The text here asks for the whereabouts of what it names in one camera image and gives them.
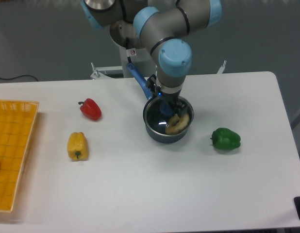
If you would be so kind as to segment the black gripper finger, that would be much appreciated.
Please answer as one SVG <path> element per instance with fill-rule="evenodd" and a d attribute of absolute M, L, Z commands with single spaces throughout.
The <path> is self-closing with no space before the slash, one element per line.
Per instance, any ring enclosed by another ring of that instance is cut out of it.
<path fill-rule="evenodd" d="M 160 93 L 160 87 L 156 83 L 157 77 L 155 74 L 152 74 L 146 82 L 146 88 L 148 88 L 153 97 L 158 97 Z"/>
<path fill-rule="evenodd" d="M 171 109 L 179 117 L 183 117 L 186 114 L 186 103 L 182 100 L 173 101 L 171 103 Z"/>

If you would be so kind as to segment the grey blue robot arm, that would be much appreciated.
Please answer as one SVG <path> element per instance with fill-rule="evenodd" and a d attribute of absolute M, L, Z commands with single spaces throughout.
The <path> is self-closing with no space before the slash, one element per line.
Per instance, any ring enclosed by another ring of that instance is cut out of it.
<path fill-rule="evenodd" d="M 148 79 L 152 95 L 182 117 L 187 104 L 181 103 L 179 94 L 192 64 L 192 50 L 182 37 L 218 23 L 221 2 L 178 0 L 163 13 L 146 0 L 83 0 L 81 4 L 88 20 L 100 28 L 118 21 L 133 25 L 134 35 L 158 68 L 157 75 Z"/>

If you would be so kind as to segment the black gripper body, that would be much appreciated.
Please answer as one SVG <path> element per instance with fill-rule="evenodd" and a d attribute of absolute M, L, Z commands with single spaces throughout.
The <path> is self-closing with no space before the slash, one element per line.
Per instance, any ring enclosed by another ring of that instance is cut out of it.
<path fill-rule="evenodd" d="M 164 85 L 157 86 L 157 97 L 167 102 L 171 107 L 176 107 L 179 101 L 179 95 L 182 90 L 182 86 L 167 87 Z"/>

